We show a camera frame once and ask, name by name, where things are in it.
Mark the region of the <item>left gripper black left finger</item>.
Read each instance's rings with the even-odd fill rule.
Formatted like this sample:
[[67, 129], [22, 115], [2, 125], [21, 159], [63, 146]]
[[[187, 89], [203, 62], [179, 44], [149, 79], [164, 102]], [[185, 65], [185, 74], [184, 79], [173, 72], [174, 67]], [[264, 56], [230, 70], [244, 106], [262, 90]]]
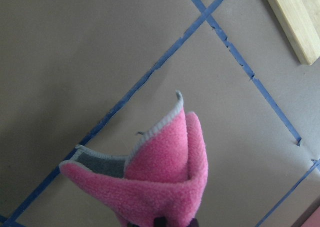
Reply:
[[167, 226], [167, 219], [165, 216], [154, 218], [153, 227], [166, 227], [166, 226]]

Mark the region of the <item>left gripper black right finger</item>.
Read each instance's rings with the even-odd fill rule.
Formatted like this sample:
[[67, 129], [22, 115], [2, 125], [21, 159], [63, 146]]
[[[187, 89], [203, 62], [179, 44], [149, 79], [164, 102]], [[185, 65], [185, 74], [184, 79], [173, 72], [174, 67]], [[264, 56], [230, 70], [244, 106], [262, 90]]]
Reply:
[[198, 220], [196, 218], [193, 218], [189, 223], [189, 227], [199, 227]]

